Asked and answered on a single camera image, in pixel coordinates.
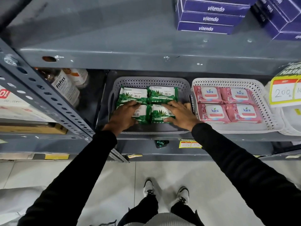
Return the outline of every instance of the pink wet wipes pack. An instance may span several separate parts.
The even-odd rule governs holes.
[[[262,117],[256,105],[227,104],[227,114],[231,122],[259,124]]]
[[[223,102],[220,87],[194,86],[195,97],[199,103],[221,104]]]
[[[241,103],[254,105],[252,91],[249,89],[240,89],[233,87],[221,88],[223,102],[229,103]]]
[[[230,123],[225,105],[198,104],[201,121],[205,123],[227,124]]]

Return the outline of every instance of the hand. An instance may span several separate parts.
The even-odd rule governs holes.
[[[191,131],[196,124],[203,123],[198,120],[197,117],[193,115],[189,109],[187,109],[187,106],[185,107],[181,102],[170,101],[167,105],[162,105],[175,115],[175,119],[169,117],[164,119],[164,122],[171,122],[174,125],[189,131]]]
[[[102,130],[109,130],[117,137],[123,130],[137,123],[132,116],[140,105],[141,104],[136,101],[129,101],[119,106]]]

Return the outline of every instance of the stack of purple boxes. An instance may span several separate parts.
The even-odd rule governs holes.
[[[178,30],[231,34],[256,0],[177,0]]]
[[[258,0],[251,10],[272,39],[301,41],[301,0]]]

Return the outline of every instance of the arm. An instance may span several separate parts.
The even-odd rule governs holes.
[[[298,220],[301,191],[284,175],[199,121],[181,103],[164,106],[176,117],[165,121],[191,131],[265,225],[290,225]]]
[[[135,124],[132,115],[138,107],[134,101],[120,106],[103,131],[93,136],[27,209],[18,225],[76,225],[110,151],[117,144],[116,136]]]

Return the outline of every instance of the gray plastic basket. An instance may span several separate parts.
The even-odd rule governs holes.
[[[182,103],[190,102],[191,93],[190,85],[187,80],[182,78],[165,78],[165,77],[120,77],[115,80],[113,89],[109,96],[109,114],[112,114],[116,108],[116,102],[119,97],[121,86],[146,89],[148,86],[170,86],[178,87],[178,100]],[[122,134],[184,134],[186,129],[179,128],[173,124],[150,124],[134,126],[126,129]]]

